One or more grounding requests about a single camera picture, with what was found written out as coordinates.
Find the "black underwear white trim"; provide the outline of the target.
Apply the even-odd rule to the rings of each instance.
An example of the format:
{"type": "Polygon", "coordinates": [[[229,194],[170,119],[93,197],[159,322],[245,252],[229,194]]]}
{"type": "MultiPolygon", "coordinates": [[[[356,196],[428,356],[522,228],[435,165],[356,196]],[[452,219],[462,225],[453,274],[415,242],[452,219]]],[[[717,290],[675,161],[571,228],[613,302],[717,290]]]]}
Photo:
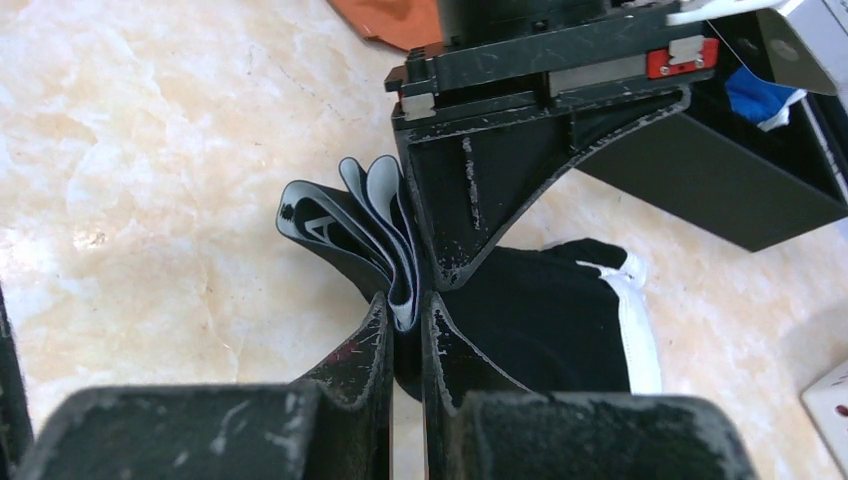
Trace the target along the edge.
{"type": "MultiPolygon", "coordinates": [[[[283,190],[278,231],[330,263],[366,298],[386,297],[395,376],[421,395],[424,301],[431,267],[397,160],[339,165],[343,189],[305,180],[283,190]]],[[[592,238],[542,250],[497,247],[441,299],[459,333],[535,391],[658,394],[662,375],[635,254],[592,238]]]]}

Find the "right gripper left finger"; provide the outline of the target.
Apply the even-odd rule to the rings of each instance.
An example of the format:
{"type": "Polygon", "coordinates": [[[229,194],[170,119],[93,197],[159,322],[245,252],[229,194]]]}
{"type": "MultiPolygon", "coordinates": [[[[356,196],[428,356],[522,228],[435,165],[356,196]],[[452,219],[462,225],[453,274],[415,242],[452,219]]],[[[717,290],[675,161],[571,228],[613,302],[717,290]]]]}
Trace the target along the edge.
{"type": "Polygon", "coordinates": [[[387,479],[392,315],[288,384],[96,387],[52,414],[20,479],[387,479]]]}

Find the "orange underwear cream waistband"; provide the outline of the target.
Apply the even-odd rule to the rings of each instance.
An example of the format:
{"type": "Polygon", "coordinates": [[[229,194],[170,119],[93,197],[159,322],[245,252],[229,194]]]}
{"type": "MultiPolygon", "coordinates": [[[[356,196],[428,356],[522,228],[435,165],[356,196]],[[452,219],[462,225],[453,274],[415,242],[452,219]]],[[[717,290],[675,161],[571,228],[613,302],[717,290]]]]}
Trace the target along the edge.
{"type": "Polygon", "coordinates": [[[363,39],[402,51],[442,40],[435,0],[329,0],[363,39]]]}

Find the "black display case glass lid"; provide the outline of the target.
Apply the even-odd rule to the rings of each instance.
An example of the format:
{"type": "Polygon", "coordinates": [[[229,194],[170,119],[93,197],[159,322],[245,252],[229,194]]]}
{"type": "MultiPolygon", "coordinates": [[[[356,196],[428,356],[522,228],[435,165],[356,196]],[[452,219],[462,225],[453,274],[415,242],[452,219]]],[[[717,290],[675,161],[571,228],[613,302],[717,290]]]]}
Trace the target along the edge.
{"type": "Polygon", "coordinates": [[[716,75],[681,114],[581,165],[588,175],[749,251],[847,215],[847,5],[797,1],[712,23],[716,75]],[[740,67],[804,89],[769,132],[734,113],[724,82],[740,67]]]}

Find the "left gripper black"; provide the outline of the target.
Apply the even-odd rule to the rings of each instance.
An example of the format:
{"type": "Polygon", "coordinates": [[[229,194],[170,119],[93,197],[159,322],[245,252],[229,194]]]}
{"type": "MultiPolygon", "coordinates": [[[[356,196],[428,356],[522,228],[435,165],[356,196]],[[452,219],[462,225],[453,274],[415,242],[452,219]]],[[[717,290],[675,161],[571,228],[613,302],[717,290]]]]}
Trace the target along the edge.
{"type": "Polygon", "coordinates": [[[437,18],[384,85],[440,291],[569,170],[687,109],[719,55],[680,1],[441,1],[437,18]]]}

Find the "white plastic basket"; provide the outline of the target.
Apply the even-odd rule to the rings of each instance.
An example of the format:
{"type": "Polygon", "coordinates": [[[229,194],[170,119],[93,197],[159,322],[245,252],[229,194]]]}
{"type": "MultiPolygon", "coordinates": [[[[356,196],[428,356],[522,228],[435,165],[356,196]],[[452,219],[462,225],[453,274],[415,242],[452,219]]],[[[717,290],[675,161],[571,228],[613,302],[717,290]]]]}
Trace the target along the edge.
{"type": "Polygon", "coordinates": [[[801,400],[844,478],[847,478],[847,361],[811,384],[801,400]]]}

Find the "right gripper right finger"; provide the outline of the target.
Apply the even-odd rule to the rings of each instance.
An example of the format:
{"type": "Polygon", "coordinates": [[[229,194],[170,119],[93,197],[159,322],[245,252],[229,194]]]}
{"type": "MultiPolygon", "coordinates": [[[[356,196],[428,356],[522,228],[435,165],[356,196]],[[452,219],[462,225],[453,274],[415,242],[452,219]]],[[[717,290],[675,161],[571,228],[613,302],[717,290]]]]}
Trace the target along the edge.
{"type": "Polygon", "coordinates": [[[421,314],[430,479],[753,479],[735,426],[696,397],[536,393],[482,354],[442,298],[421,314]]]}

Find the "royal blue underwear white trim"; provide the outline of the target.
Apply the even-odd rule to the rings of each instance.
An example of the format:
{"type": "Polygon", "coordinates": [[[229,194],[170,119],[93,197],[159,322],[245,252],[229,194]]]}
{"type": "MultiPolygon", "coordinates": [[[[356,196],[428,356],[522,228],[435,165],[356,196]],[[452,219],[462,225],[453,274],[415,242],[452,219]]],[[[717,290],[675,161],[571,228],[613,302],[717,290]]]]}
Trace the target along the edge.
{"type": "Polygon", "coordinates": [[[790,107],[807,91],[769,83],[740,67],[724,82],[731,110],[760,130],[769,132],[790,123],[790,107]]]}

